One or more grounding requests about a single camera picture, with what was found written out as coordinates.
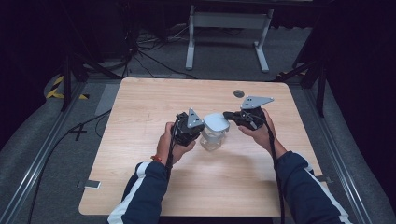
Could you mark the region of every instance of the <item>dark blue sleeve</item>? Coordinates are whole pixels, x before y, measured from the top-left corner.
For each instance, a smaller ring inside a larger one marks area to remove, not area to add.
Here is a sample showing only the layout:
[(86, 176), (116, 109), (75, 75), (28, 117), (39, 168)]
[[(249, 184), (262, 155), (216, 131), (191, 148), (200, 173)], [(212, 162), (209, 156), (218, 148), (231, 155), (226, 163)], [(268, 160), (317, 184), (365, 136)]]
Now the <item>dark blue sleeve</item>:
[(291, 151), (278, 159), (282, 191), (296, 223), (350, 223), (348, 214), (305, 168), (307, 161)]
[(164, 165), (156, 161), (139, 163), (107, 223), (156, 224), (167, 186)]

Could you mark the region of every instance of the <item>navy jacket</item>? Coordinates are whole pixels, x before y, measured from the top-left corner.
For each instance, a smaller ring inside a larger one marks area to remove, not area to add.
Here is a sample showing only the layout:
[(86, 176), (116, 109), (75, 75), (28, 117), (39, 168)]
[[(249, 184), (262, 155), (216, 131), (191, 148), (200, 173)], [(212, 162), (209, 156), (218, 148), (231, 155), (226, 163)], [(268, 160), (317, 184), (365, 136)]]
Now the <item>navy jacket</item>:
[[(313, 176), (308, 162), (291, 151), (278, 159), (278, 176), (286, 202), (297, 224), (350, 223), (343, 207)], [(141, 162), (129, 180), (121, 203), (108, 217), (109, 224), (155, 224), (166, 192), (165, 167)]]

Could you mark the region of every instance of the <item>wristband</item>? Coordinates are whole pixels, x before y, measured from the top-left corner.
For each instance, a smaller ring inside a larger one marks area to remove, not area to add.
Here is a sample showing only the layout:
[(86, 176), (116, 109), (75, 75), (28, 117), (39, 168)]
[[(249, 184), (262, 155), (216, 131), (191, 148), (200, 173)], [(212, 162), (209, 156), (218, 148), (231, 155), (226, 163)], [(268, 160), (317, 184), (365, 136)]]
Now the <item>wristband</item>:
[(157, 155), (154, 155), (154, 156), (151, 156), (150, 157), (153, 161), (158, 161), (158, 162), (161, 162), (163, 159), (161, 159), (161, 157), (159, 157), (159, 156), (157, 156)]

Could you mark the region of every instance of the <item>wooden table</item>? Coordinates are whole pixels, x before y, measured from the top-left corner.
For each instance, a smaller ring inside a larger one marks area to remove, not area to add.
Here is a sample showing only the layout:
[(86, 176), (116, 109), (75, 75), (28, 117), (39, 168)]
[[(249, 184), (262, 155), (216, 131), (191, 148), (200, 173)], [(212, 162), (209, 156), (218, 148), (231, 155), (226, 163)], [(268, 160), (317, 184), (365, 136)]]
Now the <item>wooden table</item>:
[[(108, 215), (120, 202), (135, 166), (150, 161), (167, 121), (192, 107), (203, 119), (211, 113), (238, 111), (244, 98), (274, 97), (265, 105), (283, 145), (299, 152), (321, 175), (318, 161), (290, 90), (283, 83), (192, 79), (125, 78), (113, 106), (79, 211)], [(162, 216), (279, 217), (276, 179), (270, 155), (231, 122), (221, 148), (208, 152), (199, 144), (172, 170)]]

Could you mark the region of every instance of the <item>person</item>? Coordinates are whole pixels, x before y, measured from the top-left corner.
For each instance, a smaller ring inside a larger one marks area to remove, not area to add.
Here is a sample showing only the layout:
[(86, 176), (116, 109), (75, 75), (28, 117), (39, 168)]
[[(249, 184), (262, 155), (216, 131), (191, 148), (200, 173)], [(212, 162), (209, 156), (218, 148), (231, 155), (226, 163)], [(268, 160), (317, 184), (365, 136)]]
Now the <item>person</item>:
[[(277, 159), (276, 168), (281, 189), (295, 223), (350, 223), (344, 208), (313, 176), (308, 162), (298, 153), (287, 151), (278, 141), (274, 123), (265, 109), (263, 112), (274, 134), (275, 155), (272, 156)], [(153, 161), (136, 165), (121, 203), (109, 215), (107, 223), (154, 224), (159, 221), (161, 202), (168, 185), (165, 164), (173, 125), (173, 122), (166, 123)], [(270, 136), (265, 125), (256, 131), (244, 126), (238, 126), (238, 129), (271, 154)], [(186, 147), (176, 144), (173, 150), (174, 164), (192, 150), (194, 145), (195, 141)]]

